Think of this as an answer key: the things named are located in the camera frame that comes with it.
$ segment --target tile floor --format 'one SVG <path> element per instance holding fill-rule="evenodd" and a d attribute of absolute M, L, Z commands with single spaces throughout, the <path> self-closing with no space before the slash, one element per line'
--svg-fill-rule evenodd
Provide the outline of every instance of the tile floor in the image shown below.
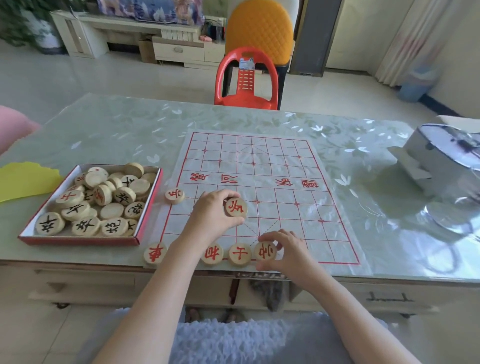
<path fill-rule="evenodd" d="M 213 103 L 214 85 L 214 71 L 144 64 L 138 55 L 110 53 L 97 60 L 45 56 L 0 41 L 0 104 L 39 123 L 87 92 Z M 268 75 L 256 78 L 255 92 L 271 93 Z M 420 104 L 399 101 L 393 90 L 371 77 L 341 73 L 325 73 L 323 78 L 288 75 L 282 110 L 403 120 L 412 127 L 434 117 Z M 72 305 L 58 310 L 26 299 L 35 284 L 30 270 L 0 267 L 0 364 L 71 363 L 98 319 L 114 308 Z M 423 363 L 477 363 L 479 311 L 480 297 L 473 293 L 437 315 L 380 318 Z M 203 315 L 219 317 L 221 311 L 204 310 Z M 280 316 L 257 311 L 245 315 Z"/>

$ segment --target dark gray panel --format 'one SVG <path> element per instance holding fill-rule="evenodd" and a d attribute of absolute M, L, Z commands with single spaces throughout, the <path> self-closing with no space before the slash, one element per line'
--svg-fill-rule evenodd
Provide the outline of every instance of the dark gray panel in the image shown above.
<path fill-rule="evenodd" d="M 309 0 L 303 6 L 291 73 L 324 72 L 342 0 Z"/>

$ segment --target box of chess pieces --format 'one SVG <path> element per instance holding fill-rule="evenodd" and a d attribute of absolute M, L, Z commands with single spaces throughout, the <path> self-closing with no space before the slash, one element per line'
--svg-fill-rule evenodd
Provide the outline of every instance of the box of chess pieces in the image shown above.
<path fill-rule="evenodd" d="M 29 245 L 139 245 L 162 169 L 79 164 L 18 238 Z"/>

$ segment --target potted plant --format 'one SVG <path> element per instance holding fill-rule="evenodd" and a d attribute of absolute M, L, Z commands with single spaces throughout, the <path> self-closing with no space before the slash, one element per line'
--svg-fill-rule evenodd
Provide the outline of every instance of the potted plant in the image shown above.
<path fill-rule="evenodd" d="M 53 24 L 54 10 L 83 11 L 84 0 L 0 0 L 0 38 L 21 47 L 30 45 L 42 53 L 63 53 L 63 43 Z"/>

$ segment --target plastic chess board sheet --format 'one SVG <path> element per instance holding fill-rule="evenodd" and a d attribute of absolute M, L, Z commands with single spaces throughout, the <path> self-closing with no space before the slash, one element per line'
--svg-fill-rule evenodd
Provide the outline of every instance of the plastic chess board sheet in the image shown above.
<path fill-rule="evenodd" d="M 255 271 L 254 257 L 247 267 L 234 267 L 228 261 L 230 246 L 247 243 L 253 251 L 259 235 L 286 229 L 304 238 L 312 256 L 331 274 L 371 274 L 308 139 L 190 131 L 163 192 L 176 186 L 185 192 L 185 199 L 178 205 L 165 202 L 156 223 L 166 246 L 182 232 L 204 191 L 236 190 L 248 205 L 245 223 L 217 241 L 225 252 L 223 261 L 213 267 L 199 262 L 197 269 Z"/>

